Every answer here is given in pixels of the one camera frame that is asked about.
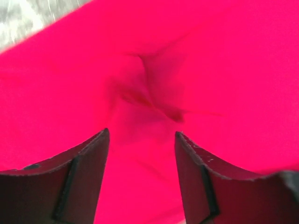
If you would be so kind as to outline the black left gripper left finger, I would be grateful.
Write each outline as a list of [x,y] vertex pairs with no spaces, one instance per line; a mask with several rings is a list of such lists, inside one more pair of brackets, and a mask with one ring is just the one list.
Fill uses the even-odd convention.
[[52,158],[0,173],[3,224],[94,222],[109,148],[109,131]]

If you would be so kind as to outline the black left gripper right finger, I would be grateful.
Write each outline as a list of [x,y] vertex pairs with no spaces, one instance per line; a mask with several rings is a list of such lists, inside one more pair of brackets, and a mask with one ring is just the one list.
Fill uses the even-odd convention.
[[188,224],[296,224],[299,174],[261,175],[234,166],[175,134],[175,156]]

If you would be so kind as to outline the red t-shirt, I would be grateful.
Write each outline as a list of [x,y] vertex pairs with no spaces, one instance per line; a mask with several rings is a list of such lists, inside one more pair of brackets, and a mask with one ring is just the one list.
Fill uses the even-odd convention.
[[296,0],[93,0],[0,55],[0,168],[110,131],[97,224],[184,219],[175,132],[299,169]]

